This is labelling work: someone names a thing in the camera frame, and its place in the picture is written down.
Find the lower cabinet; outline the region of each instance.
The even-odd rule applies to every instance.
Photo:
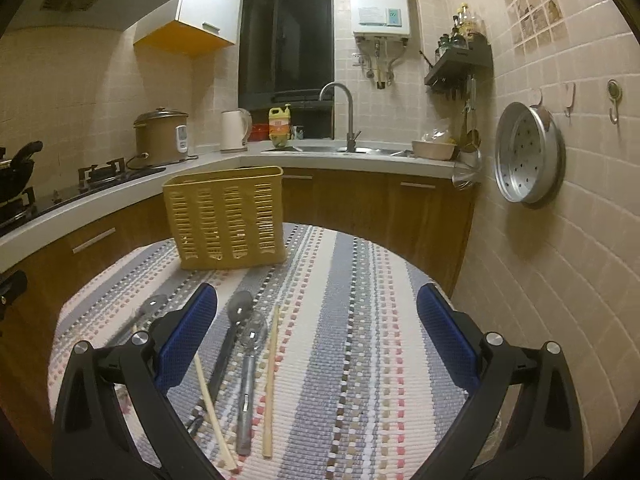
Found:
[[[85,283],[134,248],[171,236],[162,195],[116,211],[28,256],[27,291],[0,321],[0,408],[18,437],[50,467],[47,369],[60,309]]]
[[[449,180],[363,171],[285,168],[285,222],[375,242],[453,292],[473,216],[474,190]]]

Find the gooseneck faucet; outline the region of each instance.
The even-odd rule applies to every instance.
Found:
[[[320,91],[320,96],[318,97],[318,100],[322,101],[322,97],[324,96],[324,92],[328,88],[331,88],[332,86],[337,86],[338,88],[342,88],[344,90],[344,93],[347,95],[347,104],[348,104],[348,107],[349,107],[349,129],[347,131],[347,152],[355,153],[356,152],[356,139],[360,135],[360,132],[358,132],[356,134],[353,131],[353,97],[351,96],[350,90],[345,85],[343,85],[342,83],[338,83],[336,81],[333,81],[332,83],[327,83],[326,85],[324,85],[324,87]]]

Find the metal strainer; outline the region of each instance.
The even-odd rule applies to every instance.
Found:
[[[498,123],[494,171],[509,202],[535,205],[557,188],[564,144],[551,114],[542,106],[508,105]]]

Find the rice cooker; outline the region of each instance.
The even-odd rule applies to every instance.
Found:
[[[133,127],[136,129],[136,158],[140,162],[132,166],[162,166],[186,160],[187,117],[184,112],[165,108],[139,115]]]

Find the wooden chopstick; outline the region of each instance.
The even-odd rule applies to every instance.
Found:
[[[271,321],[271,336],[269,339],[269,364],[267,367],[267,388],[264,401],[264,438],[262,440],[262,456],[273,456],[273,382],[276,369],[276,352],[278,350],[278,323],[280,322],[280,307],[276,306]]]
[[[198,382],[200,383],[202,399],[204,400],[204,405],[207,408],[207,415],[209,415],[209,420],[213,426],[213,431],[216,434],[216,439],[218,440],[218,446],[220,446],[222,460],[225,461],[226,469],[229,471],[235,471],[238,469],[238,464],[236,463],[236,460],[234,460],[234,456],[229,451],[229,448],[226,445],[225,436],[222,434],[222,430],[220,429],[220,423],[218,422],[216,412],[213,409],[213,402],[211,402],[211,396],[209,395],[209,389],[207,388],[207,381],[205,380],[204,373],[202,371],[202,362],[200,361],[200,356],[197,352],[193,357],[193,362],[196,365],[196,373],[198,375]]]

